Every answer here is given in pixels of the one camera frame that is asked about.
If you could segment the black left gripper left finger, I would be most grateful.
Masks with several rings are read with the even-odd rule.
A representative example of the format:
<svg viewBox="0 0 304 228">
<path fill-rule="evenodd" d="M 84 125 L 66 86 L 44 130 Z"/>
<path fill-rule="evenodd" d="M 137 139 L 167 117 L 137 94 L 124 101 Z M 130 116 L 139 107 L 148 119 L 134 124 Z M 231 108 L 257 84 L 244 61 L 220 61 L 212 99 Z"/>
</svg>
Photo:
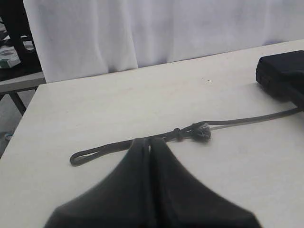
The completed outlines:
<svg viewBox="0 0 304 228">
<path fill-rule="evenodd" d="M 56 208 L 47 228 L 150 227 L 149 152 L 144 139 L 135 139 L 100 183 Z"/>
</svg>

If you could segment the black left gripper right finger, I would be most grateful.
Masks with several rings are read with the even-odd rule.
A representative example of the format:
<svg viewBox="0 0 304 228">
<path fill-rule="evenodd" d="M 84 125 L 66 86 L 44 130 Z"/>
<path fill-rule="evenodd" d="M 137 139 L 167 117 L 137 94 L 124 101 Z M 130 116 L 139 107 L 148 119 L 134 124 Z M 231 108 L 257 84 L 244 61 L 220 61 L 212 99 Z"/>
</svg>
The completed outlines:
<svg viewBox="0 0 304 228">
<path fill-rule="evenodd" d="M 150 141 L 153 197 L 162 228 L 259 228 L 255 215 L 197 180 L 163 139 Z"/>
</svg>

